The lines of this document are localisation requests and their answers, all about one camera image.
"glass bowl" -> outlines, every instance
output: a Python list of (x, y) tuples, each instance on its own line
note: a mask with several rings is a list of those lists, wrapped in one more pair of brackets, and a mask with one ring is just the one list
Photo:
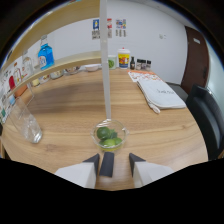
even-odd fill
[[(106, 131), (103, 132), (103, 135), (102, 132), (99, 132), (102, 130), (102, 127), (106, 127)], [(97, 125), (95, 125), (90, 133), (97, 148), (104, 152), (115, 152), (118, 149), (123, 148), (128, 134), (129, 131), (124, 127), (123, 124), (121, 124), (117, 120), (112, 119), (107, 119), (99, 122)], [(108, 141), (106, 141), (108, 139), (110, 139), (109, 143), (112, 142), (112, 145), (109, 144), (110, 146), (107, 144)]]

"plastic bottle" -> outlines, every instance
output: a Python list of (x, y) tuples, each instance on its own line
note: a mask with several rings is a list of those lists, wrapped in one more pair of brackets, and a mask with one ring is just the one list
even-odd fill
[(119, 67), (122, 69), (127, 69), (129, 64), (130, 51), (128, 49), (119, 49), (118, 50), (118, 60)]
[(47, 35), (41, 37), (41, 49), (38, 53), (40, 69), (44, 70), (54, 65), (53, 51), (47, 43)]

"yellow container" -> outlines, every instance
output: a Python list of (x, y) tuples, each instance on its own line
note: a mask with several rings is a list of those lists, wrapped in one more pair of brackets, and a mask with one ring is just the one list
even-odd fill
[(120, 68), (122, 69), (128, 68), (130, 53), (131, 52), (128, 49), (123, 48), (118, 50), (118, 61)]
[(35, 79), (31, 83), (32, 83), (32, 86), (38, 86), (40, 84), (39, 79)]

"jar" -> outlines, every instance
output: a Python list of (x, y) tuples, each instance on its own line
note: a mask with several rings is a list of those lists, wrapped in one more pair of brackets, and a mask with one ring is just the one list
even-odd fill
[(57, 79), (57, 78), (60, 78), (61, 76), (63, 76), (63, 74), (64, 74), (64, 70), (60, 70), (57, 72), (52, 72), (50, 74), (50, 76), (51, 76), (51, 79)]
[(31, 84), (33, 87), (40, 85), (39, 79), (34, 79)]
[(145, 70), (145, 68), (146, 68), (146, 60), (142, 60), (141, 69)]
[(147, 71), (151, 70), (151, 61), (147, 61), (146, 68)]
[(39, 78), (39, 82), (40, 82), (40, 84), (43, 84), (43, 83), (47, 82), (49, 79), (50, 79), (50, 75), (44, 75)]
[(142, 67), (142, 60), (141, 59), (137, 59), (136, 69), (137, 70), (141, 70), (141, 67)]

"shelf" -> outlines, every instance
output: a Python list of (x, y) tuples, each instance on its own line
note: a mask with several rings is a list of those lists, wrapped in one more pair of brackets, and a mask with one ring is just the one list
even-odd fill
[(74, 2), (44, 16), (23, 36), (4, 65), (4, 68), (7, 68), (11, 63), (17, 60), (17, 58), (22, 55), (23, 51), (40, 40), (41, 36), (44, 34), (49, 34), (74, 22), (97, 18), (99, 16), (100, 0), (82, 0), (80, 2)]
[(101, 63), (101, 52), (100, 51), (92, 51), (87, 53), (76, 54), (68, 57), (64, 57), (62, 59), (56, 60), (55, 64), (48, 69), (36, 70), (35, 74), (21, 82), (15, 89), (10, 91), (7, 97), (11, 96), (15, 93), (19, 88), (28, 84), (44, 75), (49, 75), (52, 72), (56, 72), (62, 69), (71, 68), (75, 66), (88, 65), (88, 64), (100, 64)]

